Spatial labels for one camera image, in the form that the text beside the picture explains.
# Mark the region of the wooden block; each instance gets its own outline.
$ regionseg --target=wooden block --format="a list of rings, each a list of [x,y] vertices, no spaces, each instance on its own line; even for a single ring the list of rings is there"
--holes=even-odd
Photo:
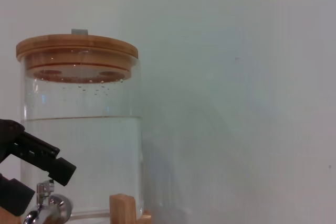
[[[152,215],[149,211],[145,210],[143,212],[142,217],[137,221],[136,224],[151,224],[152,223]]]
[[[0,224],[21,224],[21,219],[0,207]]]
[[[110,196],[110,223],[135,224],[136,223],[135,199],[124,194]]]

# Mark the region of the water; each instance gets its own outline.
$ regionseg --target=water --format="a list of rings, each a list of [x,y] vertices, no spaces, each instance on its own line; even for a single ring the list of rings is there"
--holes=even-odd
[[[108,213],[109,196],[119,193],[135,198],[137,216],[141,216],[140,118],[64,118],[24,124],[27,132],[58,147],[58,157],[77,166],[66,187],[55,184],[55,193],[72,200],[74,216]],[[30,188],[49,179],[47,172],[26,162],[22,162],[21,178]],[[97,218],[70,223],[105,222]]]

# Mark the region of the wooden lid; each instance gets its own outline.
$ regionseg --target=wooden lid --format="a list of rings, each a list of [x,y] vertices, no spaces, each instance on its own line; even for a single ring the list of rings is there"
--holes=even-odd
[[[16,46],[16,58],[21,61],[22,57],[27,55],[66,48],[121,52],[138,58],[137,48],[127,42],[101,36],[78,34],[52,34],[25,39]]]

